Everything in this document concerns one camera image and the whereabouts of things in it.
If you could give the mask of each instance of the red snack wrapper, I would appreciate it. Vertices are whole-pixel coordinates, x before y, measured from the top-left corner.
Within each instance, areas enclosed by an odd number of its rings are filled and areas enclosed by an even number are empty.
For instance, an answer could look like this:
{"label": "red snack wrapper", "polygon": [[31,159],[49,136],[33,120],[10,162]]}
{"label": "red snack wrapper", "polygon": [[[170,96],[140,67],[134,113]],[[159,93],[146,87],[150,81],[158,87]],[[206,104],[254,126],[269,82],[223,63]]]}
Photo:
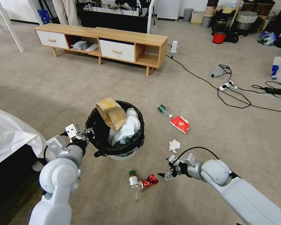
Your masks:
{"label": "red snack wrapper", "polygon": [[173,118],[170,123],[184,134],[186,134],[186,132],[190,128],[188,121],[182,116]]}
{"label": "red snack wrapper", "polygon": [[157,177],[154,176],[154,174],[148,176],[148,178],[145,181],[142,182],[142,189],[144,190],[145,188],[151,186],[152,184],[157,184],[158,179]]}

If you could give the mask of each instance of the white cabinet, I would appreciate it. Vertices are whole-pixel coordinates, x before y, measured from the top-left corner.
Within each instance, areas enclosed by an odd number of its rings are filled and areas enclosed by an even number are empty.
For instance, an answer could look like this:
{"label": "white cabinet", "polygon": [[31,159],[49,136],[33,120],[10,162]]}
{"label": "white cabinet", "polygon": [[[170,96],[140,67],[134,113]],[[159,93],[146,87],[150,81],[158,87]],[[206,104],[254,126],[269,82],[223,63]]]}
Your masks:
{"label": "white cabinet", "polygon": [[159,0],[157,18],[174,19],[179,18],[182,0]]}

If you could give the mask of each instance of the blue crate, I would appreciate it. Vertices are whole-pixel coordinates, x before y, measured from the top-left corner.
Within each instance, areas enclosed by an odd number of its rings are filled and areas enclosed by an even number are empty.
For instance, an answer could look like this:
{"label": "blue crate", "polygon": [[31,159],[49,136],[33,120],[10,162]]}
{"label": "blue crate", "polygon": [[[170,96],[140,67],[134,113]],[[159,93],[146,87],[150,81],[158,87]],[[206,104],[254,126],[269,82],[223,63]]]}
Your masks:
{"label": "blue crate", "polygon": [[38,10],[37,12],[44,24],[50,23],[50,16],[47,10]]}

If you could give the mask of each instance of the water bottle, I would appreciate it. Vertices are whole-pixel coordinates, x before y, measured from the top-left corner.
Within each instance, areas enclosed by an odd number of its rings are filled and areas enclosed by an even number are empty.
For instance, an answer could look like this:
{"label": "water bottle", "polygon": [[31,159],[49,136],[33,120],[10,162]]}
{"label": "water bottle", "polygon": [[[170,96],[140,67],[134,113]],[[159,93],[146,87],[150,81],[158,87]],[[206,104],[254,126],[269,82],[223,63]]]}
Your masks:
{"label": "water bottle", "polygon": [[165,114],[169,118],[172,118],[173,115],[168,112],[168,110],[166,109],[166,107],[164,105],[158,105],[157,109],[162,114]]}
{"label": "water bottle", "polygon": [[140,186],[138,184],[138,178],[134,170],[129,171],[129,184],[130,188],[133,190],[134,200],[138,201],[140,198],[138,196],[138,191],[140,190]]}

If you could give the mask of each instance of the white drawer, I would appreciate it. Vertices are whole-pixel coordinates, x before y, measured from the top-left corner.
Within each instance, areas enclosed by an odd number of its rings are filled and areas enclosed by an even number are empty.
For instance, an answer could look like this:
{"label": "white drawer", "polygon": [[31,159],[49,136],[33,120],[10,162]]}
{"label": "white drawer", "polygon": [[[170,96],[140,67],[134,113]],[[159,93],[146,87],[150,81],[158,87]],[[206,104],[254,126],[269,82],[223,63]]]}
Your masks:
{"label": "white drawer", "polygon": [[69,49],[65,36],[63,34],[47,32],[47,31],[39,31],[39,30],[36,30],[36,32],[38,38],[41,41],[41,44],[57,47],[57,48]]}
{"label": "white drawer", "polygon": [[103,56],[134,62],[134,45],[100,40]]}

